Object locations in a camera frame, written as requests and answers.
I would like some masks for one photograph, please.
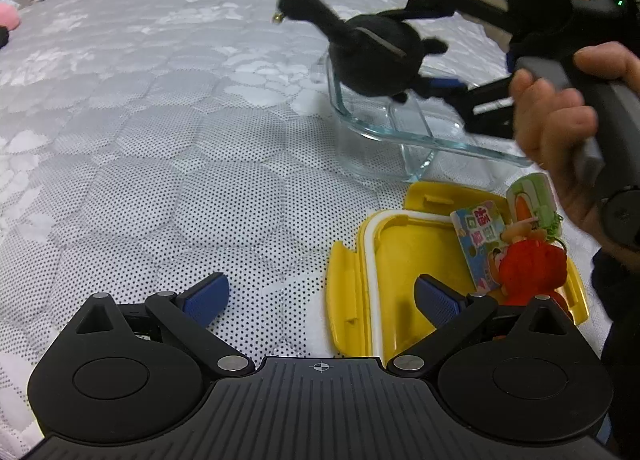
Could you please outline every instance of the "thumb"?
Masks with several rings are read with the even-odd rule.
[[[575,53],[574,62],[583,72],[595,77],[622,78],[629,88],[640,93],[640,59],[620,43],[587,46]]]

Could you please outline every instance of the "bed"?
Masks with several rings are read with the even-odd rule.
[[[405,0],[326,0],[347,18]],[[226,273],[211,331],[256,363],[332,356],[323,288],[331,244],[353,246],[406,184],[361,179],[335,156],[326,49],[310,25],[270,23],[276,0],[45,0],[0,51],[0,458],[39,440],[30,371],[80,304],[141,302]],[[473,82],[503,53],[460,16],[423,22],[431,60]],[[595,245],[565,236],[588,284]],[[608,321],[588,289],[581,326]]]

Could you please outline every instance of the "crosshair marking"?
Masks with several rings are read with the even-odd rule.
[[[329,368],[332,368],[333,366],[329,366],[329,364],[327,363],[316,363],[313,366],[309,366],[309,367],[316,370],[316,372],[322,373],[328,370]]]

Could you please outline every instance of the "black plush toy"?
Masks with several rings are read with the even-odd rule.
[[[9,42],[9,30],[6,26],[0,26],[0,48]]]
[[[329,56],[340,81],[364,96],[407,100],[406,90],[420,96],[445,96],[466,90],[456,79],[429,78],[418,71],[425,55],[443,54],[447,43],[420,39],[402,21],[375,14],[341,20],[320,0],[278,0],[277,23],[285,18],[313,23],[329,39]]]

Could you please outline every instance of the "glass dish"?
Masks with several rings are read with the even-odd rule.
[[[386,97],[361,96],[340,82],[328,56],[325,68],[338,158],[351,172],[491,190],[513,174],[514,166],[531,165],[513,140],[466,133],[457,112],[440,99],[417,100],[410,93],[405,104],[398,104]],[[431,75],[452,76],[435,70]]]

